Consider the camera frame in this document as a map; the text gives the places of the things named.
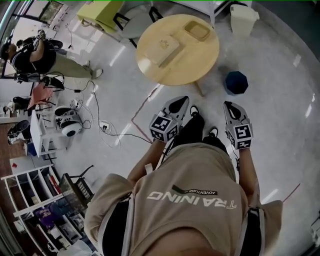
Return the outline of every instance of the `white shelf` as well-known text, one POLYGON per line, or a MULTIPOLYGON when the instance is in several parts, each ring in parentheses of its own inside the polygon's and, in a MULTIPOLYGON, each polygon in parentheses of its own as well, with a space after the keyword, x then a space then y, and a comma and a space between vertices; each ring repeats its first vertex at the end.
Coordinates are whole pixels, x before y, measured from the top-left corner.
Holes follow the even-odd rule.
POLYGON ((54 170, 52 169, 52 166, 49 167, 49 174, 53 176, 55 182, 59 185, 59 180, 57 179, 57 176, 56 176, 54 170))
POLYGON ((19 187, 20 193, 21 193, 21 195, 22 195, 23 201, 25 202, 26 207, 29 207, 29 204, 28 204, 28 202, 27 202, 27 199, 26 199, 26 197, 25 197, 25 194, 24 194, 24 192, 23 192, 23 190, 22 190, 22 188, 21 188, 18 175, 15 176, 15 179, 16 179, 16 183, 18 184, 18 187, 19 187))
POLYGON ((50 166, 53 166, 53 164, 48 164, 48 165, 41 166, 41 167, 38 167, 38 168, 25 170, 25 171, 19 172, 18 174, 12 174, 12 175, 8 175, 8 176, 5 176, 5 177, 1 177, 1 180, 5 180, 5 179, 11 178, 11 177, 15 177, 16 175, 31 173, 31 172, 36 171, 36 170, 42 170, 42 169, 50 167, 50 166))
POLYGON ((40 183, 41 183, 41 186, 42 186, 42 188, 43 188, 46 196, 47 196, 48 198, 53 198, 54 196, 51 194, 51 191, 50 191, 50 189, 48 188, 48 185, 47 185, 47 183, 46 183, 46 181, 45 181, 45 178, 44 178, 43 175, 42 175, 41 170, 38 170, 38 176, 39 176, 39 181, 40 181, 40 183))
POLYGON ((25 231, 28 233, 31 240, 34 242, 35 246, 39 249, 39 251, 43 254, 43 256, 47 256, 46 253, 42 250, 41 246, 38 244, 38 242, 35 240, 33 235, 31 234, 30 230, 28 229, 27 225, 25 224, 24 220, 19 216, 19 220, 21 221, 25 231))
POLYGON ((44 231, 44 229, 43 229, 39 224, 37 224, 36 226, 40 229, 41 233, 42 233, 42 234, 44 235, 44 237, 48 240, 48 242, 53 246, 53 248, 55 249, 56 253, 58 253, 59 250, 57 249, 57 247, 55 246, 55 244, 50 240, 50 238, 48 237, 48 235, 47 235, 47 233, 44 231))
POLYGON ((82 238, 82 235, 78 232, 78 230, 74 227, 74 225, 70 222, 70 220, 65 215, 63 215, 63 219, 66 223, 68 223, 71 226, 71 229, 77 234, 77 236, 82 238))
POLYGON ((31 177, 30 177, 30 175, 29 175, 28 172, 26 173, 26 176, 27 176, 27 178, 28 178, 28 182, 29 182, 29 185, 30 185, 31 189, 32 189, 32 191, 33 191, 36 199, 38 200, 38 203, 41 203, 40 197, 38 196, 38 193, 37 193, 37 191, 36 191, 36 189, 35 189, 35 186, 34 186, 32 180, 31 180, 31 177))
POLYGON ((58 231, 59 231, 60 236, 66 240, 67 244, 68 244, 69 246, 72 246, 72 244, 69 242, 69 239, 66 238, 66 236, 60 231, 59 228, 58 228, 58 231))
POLYGON ((13 205, 13 208, 14 208, 14 210, 15 210, 16 212, 18 212, 19 210, 18 210, 17 205, 16 205, 16 202, 15 202, 15 200, 14 200, 12 194, 11 194, 11 190, 10 190, 10 187, 8 186, 8 182, 7 182, 6 179, 4 180, 4 183, 5 183, 5 186, 6 186, 6 190, 8 191, 8 194, 9 194, 9 197, 10 197, 10 200, 11 200, 11 203, 12 203, 12 205, 13 205))

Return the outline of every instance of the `white bin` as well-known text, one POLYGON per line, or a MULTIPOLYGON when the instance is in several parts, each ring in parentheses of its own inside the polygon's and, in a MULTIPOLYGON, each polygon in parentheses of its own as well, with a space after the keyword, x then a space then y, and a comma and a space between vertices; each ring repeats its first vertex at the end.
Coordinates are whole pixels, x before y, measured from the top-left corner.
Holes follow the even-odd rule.
POLYGON ((259 13, 252 8, 233 4, 230 6, 231 28, 235 36, 248 37, 254 27, 256 20, 259 20, 259 13))

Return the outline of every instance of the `red cloth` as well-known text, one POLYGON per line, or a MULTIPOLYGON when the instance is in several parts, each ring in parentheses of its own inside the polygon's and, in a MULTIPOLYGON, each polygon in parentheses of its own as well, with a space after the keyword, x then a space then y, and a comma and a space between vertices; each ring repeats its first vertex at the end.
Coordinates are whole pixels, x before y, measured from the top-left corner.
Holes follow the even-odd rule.
POLYGON ((28 105, 28 109, 31 109, 34 105, 40 103, 46 103, 46 99, 52 97, 53 90, 45 87, 43 82, 38 83, 33 89, 31 94, 31 100, 28 105))

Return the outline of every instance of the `person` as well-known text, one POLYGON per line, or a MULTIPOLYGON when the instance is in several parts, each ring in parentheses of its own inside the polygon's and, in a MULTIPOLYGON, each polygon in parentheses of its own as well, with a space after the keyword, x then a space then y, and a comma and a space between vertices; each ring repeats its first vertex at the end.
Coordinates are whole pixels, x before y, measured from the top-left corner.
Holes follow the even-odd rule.
POLYGON ((31 97, 22 98, 16 96, 12 99, 12 101, 10 101, 6 106, 3 107, 3 112, 6 113, 7 111, 10 111, 11 113, 14 113, 17 110, 26 110, 28 108, 30 100, 31 97))
POLYGON ((45 34, 38 41, 34 50, 33 45, 22 48, 17 52, 17 46, 6 42, 0 50, 0 57, 9 60, 10 64, 21 74, 62 74, 64 77, 96 79, 103 73, 102 69, 90 69, 90 61, 83 66, 72 59, 56 54, 51 50, 49 42, 44 41, 45 34))
MULTIPOLYGON (((99 228, 104 227, 102 221, 110 216, 114 203, 131 195, 134 212, 128 255, 239 255, 237 246, 249 207, 264 210, 264 234, 260 233, 265 237, 264 251, 274 245, 283 205, 281 201, 260 203, 250 149, 239 150, 238 184, 227 149, 218 139, 218 129, 213 127, 203 138, 205 121, 195 105, 190 114, 190 121, 174 138, 170 154, 158 169, 146 174, 145 166, 151 164, 155 169, 166 146, 155 140, 127 179, 117 174, 107 176, 85 214, 84 230, 93 244, 97 246, 99 228)), ((116 225, 120 228, 126 224, 116 225)), ((107 242, 103 235, 102 250, 107 242)), ((251 240, 249 249, 254 246, 251 240)), ((254 254, 247 251, 245 255, 254 254)))
MULTIPOLYGON (((23 48, 23 47, 26 47, 26 46, 29 46, 29 45, 32 46, 35 39, 36 39, 36 38, 35 38, 34 36, 28 37, 28 38, 25 39, 25 40, 20 39, 20 40, 18 40, 18 41, 16 42, 16 46, 17 46, 18 48, 23 48)), ((62 42, 57 41, 57 40, 53 40, 53 39, 51 39, 50 42, 51 42, 51 43, 56 43, 56 44, 63 45, 62 42)), ((62 48, 59 49, 59 46, 56 45, 56 44, 53 44, 53 47, 54 47, 56 53, 61 54, 61 55, 67 55, 68 51, 65 50, 65 49, 62 49, 62 48)))

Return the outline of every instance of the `electrical outlet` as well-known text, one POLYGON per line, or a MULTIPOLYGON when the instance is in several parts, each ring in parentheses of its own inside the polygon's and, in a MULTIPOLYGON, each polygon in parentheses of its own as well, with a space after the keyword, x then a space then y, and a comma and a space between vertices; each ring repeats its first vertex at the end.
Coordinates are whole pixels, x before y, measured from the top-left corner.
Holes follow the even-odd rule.
POLYGON ((109 134, 111 132, 111 126, 109 123, 104 122, 104 121, 100 121, 99 126, 101 127, 101 129, 104 133, 109 134))
POLYGON ((77 99, 73 100, 73 108, 75 111, 77 111, 81 108, 81 104, 79 103, 79 101, 77 99))

